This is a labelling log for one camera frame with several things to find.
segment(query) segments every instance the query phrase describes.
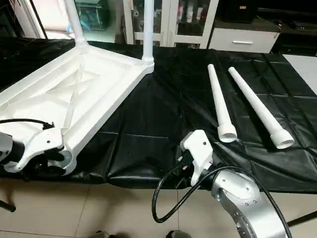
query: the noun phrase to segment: pipe end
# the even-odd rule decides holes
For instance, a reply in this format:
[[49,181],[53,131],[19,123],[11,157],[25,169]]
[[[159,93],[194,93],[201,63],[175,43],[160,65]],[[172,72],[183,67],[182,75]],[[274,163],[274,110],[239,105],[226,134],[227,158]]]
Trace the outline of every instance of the pipe end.
[[237,70],[236,70],[234,67],[230,67],[230,68],[228,69],[228,71],[229,71],[229,73],[234,73],[234,72],[236,72]]
[[233,124],[222,124],[218,127],[220,141],[230,143],[237,139],[237,131]]
[[279,130],[271,135],[271,140],[277,149],[285,149],[294,144],[294,139],[287,130]]
[[211,69],[214,69],[214,65],[213,65],[212,63],[211,63],[211,64],[208,64],[207,68],[210,69],[210,70],[211,70]]

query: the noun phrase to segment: black plastic sheet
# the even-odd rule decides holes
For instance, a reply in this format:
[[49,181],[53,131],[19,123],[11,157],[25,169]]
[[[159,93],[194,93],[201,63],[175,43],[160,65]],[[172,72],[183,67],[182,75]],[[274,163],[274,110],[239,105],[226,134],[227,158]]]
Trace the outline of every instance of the black plastic sheet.
[[[90,44],[134,58],[142,56],[142,48],[137,46]],[[0,39],[0,91],[73,46],[71,40]],[[268,190],[317,192],[317,97],[282,55],[155,48],[154,56],[154,73],[142,79],[83,149],[74,173],[51,180],[153,188],[175,165],[183,137],[203,129],[215,160],[251,171]],[[237,129],[238,140],[232,143],[218,139],[209,63],[216,68]],[[231,66],[292,134],[292,147],[275,148],[228,74]],[[21,177],[3,169],[0,176]],[[180,175],[170,179],[166,188],[187,185]]]

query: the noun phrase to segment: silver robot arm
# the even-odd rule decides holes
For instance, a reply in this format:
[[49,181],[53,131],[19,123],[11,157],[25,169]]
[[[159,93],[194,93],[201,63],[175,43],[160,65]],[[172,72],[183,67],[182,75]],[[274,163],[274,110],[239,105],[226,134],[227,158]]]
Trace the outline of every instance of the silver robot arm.
[[[203,130],[189,133],[180,144],[193,157],[194,186],[202,173],[211,168],[212,147]],[[257,184],[248,176],[231,170],[220,171],[212,180],[212,196],[234,220],[242,238],[286,238],[284,226],[274,210],[261,196]]]

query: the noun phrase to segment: white floor tile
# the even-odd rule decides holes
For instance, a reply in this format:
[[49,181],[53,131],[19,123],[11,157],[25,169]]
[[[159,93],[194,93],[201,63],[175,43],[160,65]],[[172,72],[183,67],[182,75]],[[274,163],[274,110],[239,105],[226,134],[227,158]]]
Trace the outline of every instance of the white floor tile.
[[293,238],[313,238],[316,237],[317,220],[300,224],[291,228]]
[[271,195],[281,209],[286,221],[317,211],[317,195],[294,193],[271,193]]
[[0,198],[11,196],[14,213],[0,209],[0,230],[72,237],[88,185],[0,180]]
[[43,236],[43,235],[33,235],[33,234],[26,234],[26,233],[16,233],[16,232],[1,232],[1,238],[65,238],[65,237],[52,237],[52,236]]
[[[187,189],[178,191],[178,198],[186,192]],[[178,216],[179,229],[193,238],[239,238],[232,218],[208,191],[195,191],[181,206]]]
[[[86,237],[98,230],[123,233],[130,238],[164,238],[178,229],[177,214],[163,224],[152,218],[152,189],[124,189],[111,185],[93,185],[85,203],[76,233]],[[164,215],[177,202],[176,190],[162,190],[158,198],[158,215]]]
[[[317,211],[317,195],[272,193],[276,204],[281,209],[286,221]],[[291,228],[293,238],[311,238],[317,233],[317,220]]]

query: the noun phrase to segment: black cable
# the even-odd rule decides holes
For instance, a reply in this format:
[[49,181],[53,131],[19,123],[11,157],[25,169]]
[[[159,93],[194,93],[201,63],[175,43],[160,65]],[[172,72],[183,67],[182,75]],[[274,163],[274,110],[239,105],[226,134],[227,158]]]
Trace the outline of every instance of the black cable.
[[3,123],[10,123],[10,122],[33,122],[33,123],[38,123],[43,125],[43,130],[44,129],[49,129],[54,127],[54,123],[49,124],[48,122],[42,121],[42,120],[36,120],[36,119],[28,119],[28,118],[15,118],[15,119],[4,119],[0,120],[0,124]]
[[270,203],[272,204],[273,208],[275,209],[278,217],[280,218],[285,232],[287,234],[288,238],[292,238],[292,234],[289,230],[289,227],[287,225],[287,222],[281,212],[281,210],[279,209],[279,207],[277,206],[276,202],[274,201],[274,199],[272,198],[272,196],[270,195],[270,193],[262,186],[262,184],[253,176],[253,174],[249,173],[248,171],[244,170],[243,168],[237,167],[237,166],[224,166],[218,169],[215,169],[209,173],[207,173],[205,176],[202,177],[202,179],[200,179],[184,196],[183,198],[162,218],[158,218],[157,217],[157,212],[156,212],[156,204],[157,204],[157,199],[158,199],[158,195],[159,195],[159,190],[161,189],[164,181],[168,178],[169,175],[171,175],[175,170],[177,170],[179,167],[175,167],[172,170],[170,170],[159,182],[158,182],[158,186],[156,187],[155,191],[154,191],[154,195],[153,195],[153,199],[152,199],[152,215],[154,220],[157,223],[163,223],[165,222],[167,219],[169,219],[178,209],[181,205],[183,205],[183,203],[189,198],[189,196],[200,186],[200,184],[208,177],[222,171],[222,170],[227,170],[227,169],[232,169],[232,170],[239,170],[242,173],[246,174],[247,176],[251,177],[254,182],[258,185],[258,187],[260,187],[260,189],[263,190],[263,192],[265,193],[265,195],[267,196],[267,198],[269,199]]

